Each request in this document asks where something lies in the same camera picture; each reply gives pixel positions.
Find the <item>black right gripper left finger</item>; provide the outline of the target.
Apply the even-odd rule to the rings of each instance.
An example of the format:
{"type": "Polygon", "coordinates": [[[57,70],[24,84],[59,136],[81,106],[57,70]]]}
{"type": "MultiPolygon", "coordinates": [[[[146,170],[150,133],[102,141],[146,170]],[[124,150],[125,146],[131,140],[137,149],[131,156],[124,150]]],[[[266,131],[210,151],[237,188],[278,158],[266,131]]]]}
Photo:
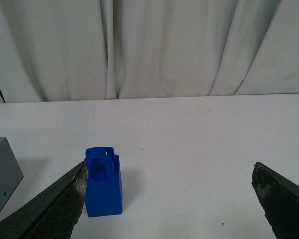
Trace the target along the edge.
{"type": "Polygon", "coordinates": [[[87,187],[85,162],[0,221],[0,239],[69,239],[83,210],[87,187]]]}

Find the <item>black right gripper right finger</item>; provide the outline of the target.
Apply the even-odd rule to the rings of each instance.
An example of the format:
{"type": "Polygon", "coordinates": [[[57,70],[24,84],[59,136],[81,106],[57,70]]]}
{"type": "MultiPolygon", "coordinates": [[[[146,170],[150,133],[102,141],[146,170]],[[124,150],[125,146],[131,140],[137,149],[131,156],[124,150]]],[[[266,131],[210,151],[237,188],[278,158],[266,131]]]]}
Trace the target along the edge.
{"type": "Polygon", "coordinates": [[[299,186],[256,162],[252,186],[278,239],[299,239],[299,186]]]}

